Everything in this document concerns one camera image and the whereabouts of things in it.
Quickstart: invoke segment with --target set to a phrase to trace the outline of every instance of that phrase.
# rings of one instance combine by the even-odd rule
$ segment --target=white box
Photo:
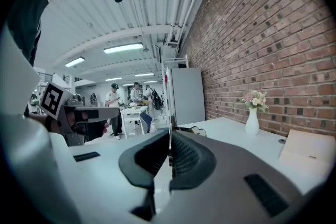
[[[333,168],[336,141],[333,136],[290,130],[280,162],[315,176],[327,176]]]

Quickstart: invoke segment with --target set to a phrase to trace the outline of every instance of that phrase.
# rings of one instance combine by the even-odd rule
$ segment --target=red brick wall
[[[324,0],[203,0],[181,54],[201,67],[207,119],[246,122],[267,91],[264,130],[336,133],[336,30]]]

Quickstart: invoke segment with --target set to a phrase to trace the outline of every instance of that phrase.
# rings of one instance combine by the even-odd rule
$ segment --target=white vase
[[[249,136],[254,136],[259,131],[259,122],[257,118],[257,109],[250,108],[250,115],[245,125],[245,132]]]

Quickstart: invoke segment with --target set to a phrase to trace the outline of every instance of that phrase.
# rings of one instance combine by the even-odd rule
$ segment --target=floor
[[[154,121],[156,128],[163,128],[167,127],[167,124],[162,124],[160,120]],[[132,139],[135,135],[142,135],[141,127],[138,125],[134,130],[133,122],[126,124],[127,136],[128,139]],[[96,144],[96,143],[105,143],[105,142],[114,142],[117,143],[114,137],[109,137],[112,134],[112,127],[108,127],[107,133],[105,133],[102,137],[94,139],[86,144]],[[125,139],[125,135],[120,135],[121,139]],[[166,206],[169,201],[170,193],[169,193],[169,182],[172,180],[172,172],[171,168],[169,167],[169,160],[168,157],[161,166],[158,174],[154,178],[154,186],[155,186],[155,193],[154,193],[154,202],[156,213],[159,214],[160,211]]]

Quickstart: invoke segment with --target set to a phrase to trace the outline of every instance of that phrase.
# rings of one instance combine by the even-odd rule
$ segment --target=white table
[[[142,106],[138,109],[129,108],[129,109],[124,109],[124,110],[120,111],[122,128],[123,128],[126,139],[127,139],[127,131],[126,131],[125,121],[133,121],[134,122],[134,129],[135,129],[135,121],[140,121],[142,134],[145,134],[145,132],[143,130],[142,123],[141,123],[141,120],[140,120],[140,114],[142,112],[146,111],[147,108],[148,108],[148,106]]]
[[[305,174],[303,171],[294,169],[288,165],[283,165],[279,161],[279,156],[284,147],[279,139],[286,137],[259,130],[255,137],[249,137],[245,133],[245,125],[227,118],[217,118],[214,120],[181,125],[181,127],[197,126],[206,131],[209,138],[225,143],[240,146],[250,151],[264,162],[284,174],[290,179],[302,194],[307,193],[313,187],[326,180],[328,175],[319,177]]]

